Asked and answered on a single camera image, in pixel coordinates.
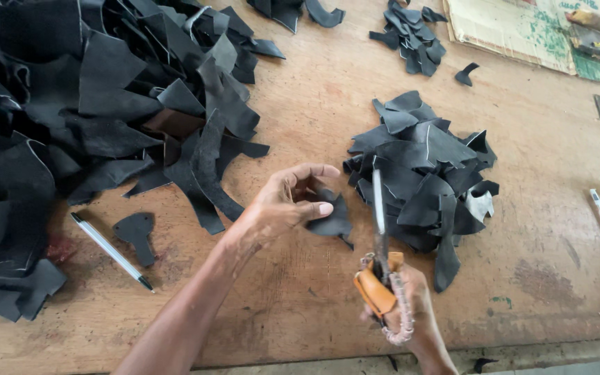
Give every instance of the fingernail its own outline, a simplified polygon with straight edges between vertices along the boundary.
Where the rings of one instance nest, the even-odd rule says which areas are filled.
[[[333,211],[333,205],[330,203],[321,203],[319,205],[319,213],[321,215],[329,215]]]

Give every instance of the forearm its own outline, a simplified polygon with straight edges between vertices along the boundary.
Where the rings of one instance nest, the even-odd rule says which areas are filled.
[[[246,228],[233,225],[113,373],[188,373],[219,307],[257,247]]]

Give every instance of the concrete floor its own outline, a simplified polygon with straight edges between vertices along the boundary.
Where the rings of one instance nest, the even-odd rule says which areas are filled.
[[[315,362],[293,362],[263,366],[205,369],[196,375],[328,375],[362,374],[421,375],[415,357],[411,354],[393,356],[398,372],[393,370],[388,357],[347,358]],[[474,374],[478,358],[499,362],[487,364],[483,373],[491,375],[600,375],[600,340],[564,344],[524,345],[479,350],[455,350],[453,362],[460,374]]]

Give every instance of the wooden table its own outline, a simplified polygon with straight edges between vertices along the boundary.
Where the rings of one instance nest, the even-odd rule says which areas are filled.
[[[226,171],[225,190],[246,205],[278,169],[303,161],[339,166],[350,137],[377,124],[372,98],[419,90],[437,115],[453,121],[457,135],[487,129],[499,156],[483,173],[501,184],[495,216],[486,219],[487,229],[462,239],[462,268],[453,285],[433,295],[448,347],[600,338],[600,222],[588,196],[589,188],[600,193],[600,121],[592,100],[600,83],[455,45],[444,23],[436,31],[448,52],[437,73],[409,75],[399,52],[368,39],[369,30],[384,25],[385,1],[322,3],[345,9],[344,23],[323,29],[305,15],[296,35],[244,0],[233,5],[255,36],[274,40],[287,60],[262,58],[251,88],[249,105],[261,115],[253,140],[270,144],[270,154],[236,159]],[[481,68],[469,88],[453,76],[472,61]],[[370,210],[347,176],[330,183],[345,194],[355,252],[337,238],[303,231],[259,252],[221,307],[198,366],[400,351],[375,324],[358,320],[363,303],[351,278],[370,249]],[[34,322],[0,318],[0,374],[112,370],[220,239],[199,227],[174,185],[121,198],[132,184],[77,209],[111,238],[108,228],[122,217],[154,214],[150,242],[159,260],[144,273],[157,293],[133,282],[58,204],[49,228],[54,246],[75,252],[60,265],[69,281]],[[113,242],[133,259],[130,246]],[[391,245],[404,250],[399,242]],[[431,280],[433,256],[404,251]]]

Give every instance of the scissors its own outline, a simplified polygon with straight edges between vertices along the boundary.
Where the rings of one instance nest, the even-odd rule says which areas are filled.
[[[411,339],[413,333],[413,315],[408,301],[404,283],[399,270],[404,264],[404,254],[397,251],[388,252],[388,228],[386,226],[386,208],[383,202],[383,184],[381,171],[372,171],[374,191],[373,227],[374,252],[361,259],[361,270],[355,274],[353,283],[362,295],[362,299],[372,309],[381,330],[391,344],[402,345]],[[401,313],[401,329],[391,331],[383,319],[383,314],[399,305]]]

